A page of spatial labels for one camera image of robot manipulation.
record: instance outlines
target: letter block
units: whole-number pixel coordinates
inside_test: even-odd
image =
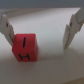
[[[16,34],[12,52],[20,62],[37,61],[38,45],[35,34]]]

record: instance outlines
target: red block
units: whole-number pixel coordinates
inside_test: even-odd
[[[16,34],[12,52],[20,62],[37,61],[38,45],[35,34]]]

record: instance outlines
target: cube top face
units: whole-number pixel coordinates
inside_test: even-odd
[[[32,52],[35,50],[35,34],[16,34],[12,51]]]

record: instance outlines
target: red cube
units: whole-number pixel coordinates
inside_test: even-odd
[[[12,52],[20,62],[37,61],[38,45],[35,34],[16,34]]]

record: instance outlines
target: white surface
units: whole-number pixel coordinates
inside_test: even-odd
[[[66,23],[77,10],[49,9],[9,18],[15,34],[36,33],[38,61],[17,62],[0,34],[0,84],[60,84],[84,77],[83,33],[79,32],[80,38],[77,34],[65,51],[62,43]]]

